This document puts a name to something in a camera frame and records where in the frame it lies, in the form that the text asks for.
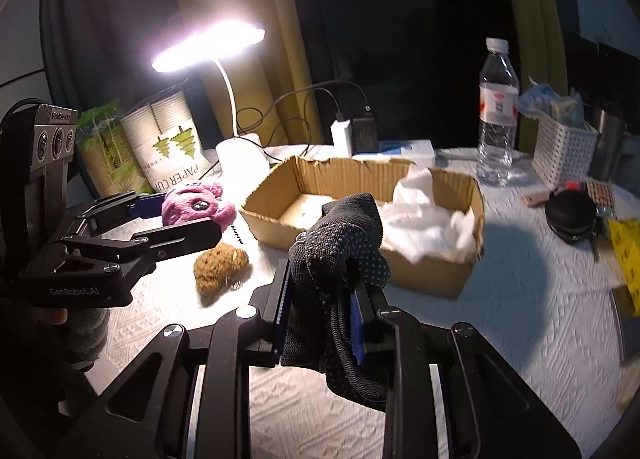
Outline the left hand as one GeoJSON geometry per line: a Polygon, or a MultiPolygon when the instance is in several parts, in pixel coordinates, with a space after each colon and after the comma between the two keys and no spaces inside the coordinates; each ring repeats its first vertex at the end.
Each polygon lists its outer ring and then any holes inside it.
{"type": "Polygon", "coordinates": [[[51,309],[51,307],[37,307],[32,312],[38,323],[48,325],[62,325],[67,320],[67,309],[51,309]]]}

